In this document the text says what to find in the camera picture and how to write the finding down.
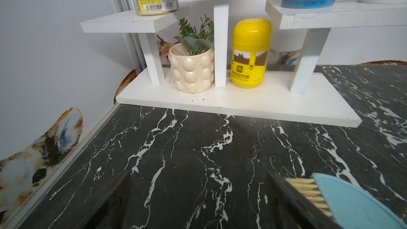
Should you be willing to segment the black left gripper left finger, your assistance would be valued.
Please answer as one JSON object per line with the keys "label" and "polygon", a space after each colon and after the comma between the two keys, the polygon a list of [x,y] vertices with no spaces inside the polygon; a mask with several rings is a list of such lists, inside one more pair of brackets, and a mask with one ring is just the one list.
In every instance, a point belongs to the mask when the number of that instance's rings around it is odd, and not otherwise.
{"label": "black left gripper left finger", "polygon": [[76,224],[76,229],[120,229],[131,194],[131,176],[122,176]]}

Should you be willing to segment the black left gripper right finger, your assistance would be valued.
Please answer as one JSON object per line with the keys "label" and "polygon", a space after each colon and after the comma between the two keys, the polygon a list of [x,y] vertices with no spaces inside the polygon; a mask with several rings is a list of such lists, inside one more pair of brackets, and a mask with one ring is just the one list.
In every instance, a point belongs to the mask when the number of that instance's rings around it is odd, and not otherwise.
{"label": "black left gripper right finger", "polygon": [[268,206],[274,229],[339,229],[278,173],[267,176]]}

